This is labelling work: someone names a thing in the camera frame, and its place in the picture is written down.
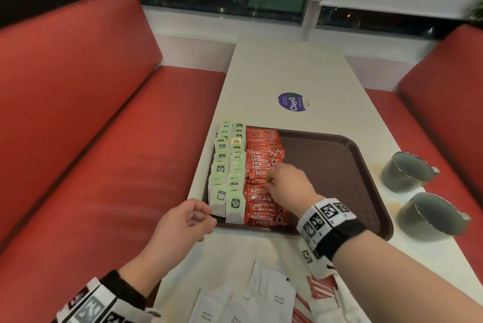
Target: metal cup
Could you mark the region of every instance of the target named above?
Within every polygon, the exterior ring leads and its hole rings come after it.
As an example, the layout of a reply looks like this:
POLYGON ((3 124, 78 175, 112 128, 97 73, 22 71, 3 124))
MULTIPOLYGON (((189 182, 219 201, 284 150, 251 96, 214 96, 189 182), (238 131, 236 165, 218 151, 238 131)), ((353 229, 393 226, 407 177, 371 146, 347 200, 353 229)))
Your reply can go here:
POLYGON ((394 192, 413 191, 433 180, 439 174, 419 156, 398 151, 381 172, 381 181, 394 192))
POLYGON ((471 217, 444 198, 420 192, 399 210, 396 221, 411 238, 434 242, 461 235, 471 217))

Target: hanging plant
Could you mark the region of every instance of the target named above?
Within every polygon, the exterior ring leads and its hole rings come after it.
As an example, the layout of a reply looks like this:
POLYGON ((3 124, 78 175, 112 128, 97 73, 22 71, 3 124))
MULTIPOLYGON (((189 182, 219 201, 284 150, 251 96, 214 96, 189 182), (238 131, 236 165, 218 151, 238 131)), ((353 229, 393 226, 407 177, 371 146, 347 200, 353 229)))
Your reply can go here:
POLYGON ((483 25, 483 0, 476 0, 474 7, 467 18, 473 25, 483 25))

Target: purple sticker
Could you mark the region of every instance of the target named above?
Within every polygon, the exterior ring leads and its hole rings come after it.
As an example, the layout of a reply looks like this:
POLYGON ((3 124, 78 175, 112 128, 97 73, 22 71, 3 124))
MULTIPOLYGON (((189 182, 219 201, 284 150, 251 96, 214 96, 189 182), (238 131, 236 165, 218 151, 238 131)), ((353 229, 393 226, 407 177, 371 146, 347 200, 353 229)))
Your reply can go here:
POLYGON ((302 112, 305 110, 303 106, 303 97, 297 93, 283 93, 278 96, 278 103, 285 109, 293 112, 302 112))

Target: hand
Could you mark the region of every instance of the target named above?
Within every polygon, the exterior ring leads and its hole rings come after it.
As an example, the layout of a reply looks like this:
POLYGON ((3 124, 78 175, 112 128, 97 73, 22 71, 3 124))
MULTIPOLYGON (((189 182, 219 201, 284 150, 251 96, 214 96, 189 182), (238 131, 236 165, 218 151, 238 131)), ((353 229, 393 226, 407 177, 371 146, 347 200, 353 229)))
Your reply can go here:
POLYGON ((158 222, 142 252, 119 270, 121 277, 144 296, 175 268, 197 241, 210 234, 216 219, 211 208, 191 198, 169 210, 158 222))
POLYGON ((265 188, 283 208, 301 218, 325 197, 317 194, 305 173, 290 164, 277 164, 267 173, 265 188))

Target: plastic tray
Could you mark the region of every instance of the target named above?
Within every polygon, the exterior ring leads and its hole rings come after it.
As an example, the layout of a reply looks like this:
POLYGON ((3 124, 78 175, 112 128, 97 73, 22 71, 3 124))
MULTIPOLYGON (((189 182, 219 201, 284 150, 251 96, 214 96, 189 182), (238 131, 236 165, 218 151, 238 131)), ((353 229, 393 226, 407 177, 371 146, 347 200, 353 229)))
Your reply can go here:
MULTIPOLYGON (((339 199, 367 229, 385 240, 391 238, 394 231, 391 218, 359 148, 352 140, 339 135, 276 130, 285 150, 284 162, 302 169, 318 194, 339 199)), ((208 179, 203 201, 208 202, 208 179)), ((295 216, 292 226, 286 228, 230 224, 225 223, 225 218, 216 218, 219 227, 298 234, 295 216)))

